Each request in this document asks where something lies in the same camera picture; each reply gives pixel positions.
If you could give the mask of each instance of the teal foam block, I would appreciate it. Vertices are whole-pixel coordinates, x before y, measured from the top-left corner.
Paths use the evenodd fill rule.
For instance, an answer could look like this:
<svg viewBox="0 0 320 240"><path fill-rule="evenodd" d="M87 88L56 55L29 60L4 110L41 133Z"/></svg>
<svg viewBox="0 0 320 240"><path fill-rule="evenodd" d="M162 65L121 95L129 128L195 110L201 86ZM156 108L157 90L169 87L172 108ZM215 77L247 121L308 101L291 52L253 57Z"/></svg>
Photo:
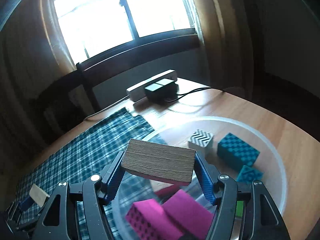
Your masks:
<svg viewBox="0 0 320 240"><path fill-rule="evenodd" d="M254 180L261 180L263 172L258 171L255 168L244 165L239 172L239 175L236 179L238 182L244 182L246 184L252 183Z"/></svg>
<svg viewBox="0 0 320 240"><path fill-rule="evenodd" d="M259 151L232 133L228 133L218 143L218 156L225 161L225 163L240 172L243 165L251 167L256 161Z"/></svg>

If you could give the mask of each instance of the blue block with checkered pattern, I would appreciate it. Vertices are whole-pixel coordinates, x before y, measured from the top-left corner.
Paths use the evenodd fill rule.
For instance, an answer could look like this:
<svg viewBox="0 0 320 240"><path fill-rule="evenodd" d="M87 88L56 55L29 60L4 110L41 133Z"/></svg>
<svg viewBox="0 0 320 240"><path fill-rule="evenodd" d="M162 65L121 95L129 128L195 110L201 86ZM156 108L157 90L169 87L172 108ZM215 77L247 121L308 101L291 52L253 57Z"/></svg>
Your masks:
<svg viewBox="0 0 320 240"><path fill-rule="evenodd" d="M213 182L197 155L195 156L195 165L193 169L197 175L197 179L201 186L204 198L213 205L213 202L216 199L213 194Z"/></svg>
<svg viewBox="0 0 320 240"><path fill-rule="evenodd" d="M228 133L219 143L217 154L229 167L240 172L243 165L251 167L259 151L232 133Z"/></svg>
<svg viewBox="0 0 320 240"><path fill-rule="evenodd" d="M243 165L236 181L246 184L252 183L254 180L261 180L263 173L255 168Z"/></svg>

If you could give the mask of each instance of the magenta block with black dots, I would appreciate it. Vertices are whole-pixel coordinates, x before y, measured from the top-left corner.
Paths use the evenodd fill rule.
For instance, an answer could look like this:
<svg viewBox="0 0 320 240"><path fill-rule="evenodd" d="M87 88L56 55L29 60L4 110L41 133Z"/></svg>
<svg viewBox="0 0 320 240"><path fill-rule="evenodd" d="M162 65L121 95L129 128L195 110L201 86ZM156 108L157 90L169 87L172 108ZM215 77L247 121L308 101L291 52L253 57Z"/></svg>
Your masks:
<svg viewBox="0 0 320 240"><path fill-rule="evenodd" d="M141 240L178 240L184 235L154 199L134 202L125 219Z"/></svg>
<svg viewBox="0 0 320 240"><path fill-rule="evenodd" d="M199 240L206 238L213 214L180 189L162 204L164 211L183 229Z"/></svg>

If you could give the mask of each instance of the curtain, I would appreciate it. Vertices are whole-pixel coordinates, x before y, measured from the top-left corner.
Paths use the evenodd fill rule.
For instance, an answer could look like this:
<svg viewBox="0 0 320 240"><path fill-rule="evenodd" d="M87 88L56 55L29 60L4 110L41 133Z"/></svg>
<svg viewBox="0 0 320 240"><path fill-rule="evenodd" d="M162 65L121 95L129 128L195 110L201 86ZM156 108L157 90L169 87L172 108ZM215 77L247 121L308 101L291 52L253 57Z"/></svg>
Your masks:
<svg viewBox="0 0 320 240"><path fill-rule="evenodd" d="M57 137L52 120L31 102L74 70L53 0L22 0L0 32L0 174L25 165ZM94 112L83 87L67 100L85 115Z"/></svg>
<svg viewBox="0 0 320 240"><path fill-rule="evenodd" d="M253 88L253 52L243 0L193 0L211 86L247 99Z"/></svg>

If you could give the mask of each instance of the power strip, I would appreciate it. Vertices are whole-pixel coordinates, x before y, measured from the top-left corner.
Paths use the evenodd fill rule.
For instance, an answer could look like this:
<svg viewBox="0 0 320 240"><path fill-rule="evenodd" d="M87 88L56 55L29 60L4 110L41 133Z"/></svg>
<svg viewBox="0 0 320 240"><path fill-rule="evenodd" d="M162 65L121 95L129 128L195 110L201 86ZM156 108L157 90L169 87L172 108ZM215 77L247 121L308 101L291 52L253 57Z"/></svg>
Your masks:
<svg viewBox="0 0 320 240"><path fill-rule="evenodd" d="M146 97L145 93L144 93L144 88L147 87L148 85L151 85L163 78L167 78L167 79L171 79L174 80L175 82L177 81L177 72L175 70L167 70L164 71L158 75L155 75L151 78L148 78L138 84L135 84L132 87L129 87L127 89L127 95L130 97L130 99L133 102L138 102L139 100L143 99Z"/></svg>

